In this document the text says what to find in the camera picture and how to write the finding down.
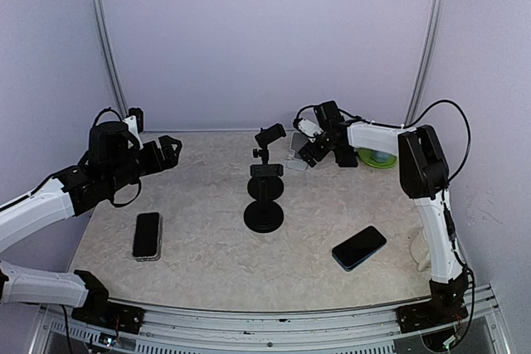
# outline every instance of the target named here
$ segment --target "wall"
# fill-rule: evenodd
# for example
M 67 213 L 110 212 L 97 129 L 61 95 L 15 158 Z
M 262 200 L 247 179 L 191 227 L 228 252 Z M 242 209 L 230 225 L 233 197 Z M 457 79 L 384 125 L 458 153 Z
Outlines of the wall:
M 481 284 L 491 282 L 517 353 L 531 341 L 531 0 L 445 0 L 424 107 L 457 101 L 472 127 L 472 149 L 452 182 L 452 206 Z M 451 108 L 427 121 L 453 170 L 465 129 Z
M 103 0 L 124 94 L 146 129 L 291 125 L 336 99 L 400 123 L 431 0 Z
M 86 150 L 111 105 L 90 0 L 0 0 L 0 203 L 31 190 Z M 66 270 L 86 217 L 52 225 L 0 258 Z M 0 307 L 2 352 L 27 352 L 36 306 Z

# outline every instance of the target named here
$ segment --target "smartphone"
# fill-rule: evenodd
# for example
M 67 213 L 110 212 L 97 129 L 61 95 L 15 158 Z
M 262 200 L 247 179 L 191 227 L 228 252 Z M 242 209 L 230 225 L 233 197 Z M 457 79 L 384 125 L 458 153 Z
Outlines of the smartphone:
M 140 213 L 136 217 L 133 257 L 137 261 L 160 259 L 163 219 L 159 213 Z
M 385 237 L 369 226 L 333 248 L 332 256 L 346 271 L 352 271 L 386 243 Z

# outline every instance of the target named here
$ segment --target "white robotic arm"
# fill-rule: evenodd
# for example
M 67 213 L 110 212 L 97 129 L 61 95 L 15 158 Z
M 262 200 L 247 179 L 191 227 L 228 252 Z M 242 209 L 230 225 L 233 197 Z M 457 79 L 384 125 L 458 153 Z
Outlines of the white robotic arm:
M 138 184 L 140 193 L 142 176 L 177 166 L 180 141 L 162 136 L 160 148 L 154 141 L 142 143 L 141 109 L 131 109 L 123 121 L 97 124 L 105 112 L 114 111 L 104 109 L 98 115 L 90 130 L 89 150 L 77 165 L 50 175 L 33 191 L 0 206 L 0 253 L 48 225 L 93 209 L 101 201 L 125 206 L 130 202 L 114 203 L 119 189 Z M 124 311 L 123 306 L 108 305 L 108 297 L 107 289 L 87 271 L 52 273 L 0 262 L 0 304 L 63 304 L 75 309 L 74 318 L 101 326 L 107 326 L 119 313 L 120 319 L 139 313 L 130 306 Z M 138 332 L 138 327 L 128 332 Z
M 334 101 L 311 108 L 319 124 L 302 119 L 300 113 L 294 120 L 294 127 L 309 140 L 299 150 L 299 155 L 311 167 L 330 151 L 334 152 L 340 167 L 356 167 L 355 148 L 389 153 L 400 160 L 402 190 L 419 211 L 431 255 L 431 301 L 398 309 L 402 331 L 411 332 L 453 322 L 458 317 L 466 318 L 463 295 L 468 288 L 468 278 L 455 243 L 448 166 L 435 130 L 427 125 L 394 128 L 361 117 L 345 121 Z

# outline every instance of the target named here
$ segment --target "phone stand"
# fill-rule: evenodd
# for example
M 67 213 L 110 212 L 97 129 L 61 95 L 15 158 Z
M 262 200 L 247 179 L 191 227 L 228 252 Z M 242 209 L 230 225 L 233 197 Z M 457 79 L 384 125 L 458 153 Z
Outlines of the phone stand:
M 254 158 L 261 158 L 262 164 L 251 165 L 251 180 L 247 183 L 249 195 L 255 199 L 245 209 L 243 220 L 254 232 L 266 234 L 278 229 L 284 221 L 284 212 L 280 205 L 274 202 L 284 192 L 284 183 L 280 179 L 284 175 L 284 168 L 280 164 L 269 162 L 267 146 L 275 140 L 285 137 L 281 124 L 271 126 L 255 136 L 261 147 L 253 150 Z

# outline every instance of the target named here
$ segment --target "beige table surface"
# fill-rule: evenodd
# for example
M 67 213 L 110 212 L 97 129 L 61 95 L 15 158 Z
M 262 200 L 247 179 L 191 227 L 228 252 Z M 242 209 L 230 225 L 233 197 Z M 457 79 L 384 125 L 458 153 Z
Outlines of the beige table surface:
M 429 294 L 429 271 L 409 253 L 421 220 L 402 193 L 397 167 L 342 169 L 329 155 L 306 172 L 285 168 L 278 200 L 285 222 L 261 235 L 247 229 L 246 185 L 256 160 L 253 133 L 172 133 L 183 142 L 179 165 L 143 179 L 140 197 L 114 209 L 98 205 L 71 269 L 91 271 L 113 298 L 178 308 L 304 311 L 351 308 Z M 159 134 L 145 134 L 149 141 Z M 290 140 L 270 146 L 285 163 Z M 127 187 L 117 200 L 132 197 Z M 136 216 L 163 215 L 162 258 L 131 255 Z M 387 244 L 352 272 L 331 249 L 368 225 Z

